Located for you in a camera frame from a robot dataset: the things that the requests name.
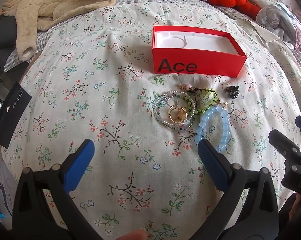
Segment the right human hand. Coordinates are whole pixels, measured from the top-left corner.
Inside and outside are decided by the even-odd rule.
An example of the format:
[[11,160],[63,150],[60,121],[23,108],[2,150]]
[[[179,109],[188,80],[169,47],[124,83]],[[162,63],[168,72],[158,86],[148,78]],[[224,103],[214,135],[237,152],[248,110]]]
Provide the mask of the right human hand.
[[289,221],[291,221],[295,217],[300,207],[301,207],[301,194],[296,193],[295,202],[293,203],[293,206],[289,212]]

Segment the left human hand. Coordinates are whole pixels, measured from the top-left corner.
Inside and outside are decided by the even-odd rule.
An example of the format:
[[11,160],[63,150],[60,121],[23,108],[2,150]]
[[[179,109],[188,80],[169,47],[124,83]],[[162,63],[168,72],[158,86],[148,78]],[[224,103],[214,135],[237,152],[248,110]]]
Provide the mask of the left human hand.
[[117,238],[116,240],[146,240],[147,232],[144,228],[132,231],[124,236]]

